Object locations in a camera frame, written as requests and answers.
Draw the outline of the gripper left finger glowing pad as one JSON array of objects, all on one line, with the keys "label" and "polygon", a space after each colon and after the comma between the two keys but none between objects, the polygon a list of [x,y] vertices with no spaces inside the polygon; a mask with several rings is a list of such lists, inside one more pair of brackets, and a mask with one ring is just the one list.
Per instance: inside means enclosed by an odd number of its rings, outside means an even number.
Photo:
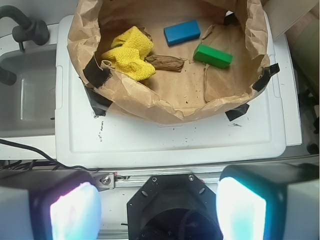
[{"label": "gripper left finger glowing pad", "polygon": [[102,203],[84,170],[2,170],[2,240],[95,240]]}]

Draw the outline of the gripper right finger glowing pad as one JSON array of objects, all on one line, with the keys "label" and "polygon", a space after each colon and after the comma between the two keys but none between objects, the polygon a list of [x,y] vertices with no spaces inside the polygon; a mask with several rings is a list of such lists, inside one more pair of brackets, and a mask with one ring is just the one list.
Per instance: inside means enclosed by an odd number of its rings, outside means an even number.
[{"label": "gripper right finger glowing pad", "polygon": [[318,240],[319,166],[228,165],[218,182],[216,213],[226,240]]}]

